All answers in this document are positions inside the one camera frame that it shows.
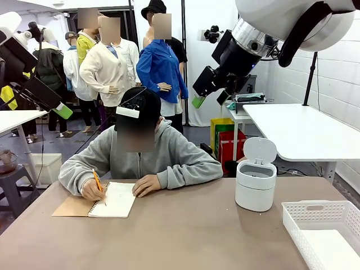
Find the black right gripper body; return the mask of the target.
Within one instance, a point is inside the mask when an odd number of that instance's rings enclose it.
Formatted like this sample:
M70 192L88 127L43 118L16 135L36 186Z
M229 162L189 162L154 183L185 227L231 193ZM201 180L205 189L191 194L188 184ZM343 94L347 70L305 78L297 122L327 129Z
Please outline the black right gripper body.
M215 84L218 89L225 82L237 81L238 93L249 80L250 72L260 61L260 56L242 48L232 35L223 35L215 48L215 61L219 64L215 69Z

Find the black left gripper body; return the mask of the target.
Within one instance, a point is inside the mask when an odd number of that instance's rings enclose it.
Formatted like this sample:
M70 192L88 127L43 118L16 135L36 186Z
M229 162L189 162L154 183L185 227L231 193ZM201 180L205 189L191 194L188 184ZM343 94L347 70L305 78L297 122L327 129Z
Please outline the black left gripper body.
M25 73L32 72L37 65L37 59L14 37L1 45L1 59L4 60L4 84L25 84L29 80Z

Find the person's right hand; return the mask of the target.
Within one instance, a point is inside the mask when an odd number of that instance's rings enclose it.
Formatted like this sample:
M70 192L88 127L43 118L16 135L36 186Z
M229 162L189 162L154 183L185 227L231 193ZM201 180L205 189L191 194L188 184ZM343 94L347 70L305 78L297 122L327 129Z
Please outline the person's right hand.
M99 188L96 179L90 178L83 184L81 194L88 201L100 201L106 199L106 191L105 186Z

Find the person's left hand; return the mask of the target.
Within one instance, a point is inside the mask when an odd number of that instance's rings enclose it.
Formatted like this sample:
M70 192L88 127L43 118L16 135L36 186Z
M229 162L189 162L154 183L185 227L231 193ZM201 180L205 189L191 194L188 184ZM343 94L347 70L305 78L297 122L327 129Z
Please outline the person's left hand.
M139 179L132 188L132 194L135 197L144 197L150 192L161 189L161 185L157 175L148 174Z

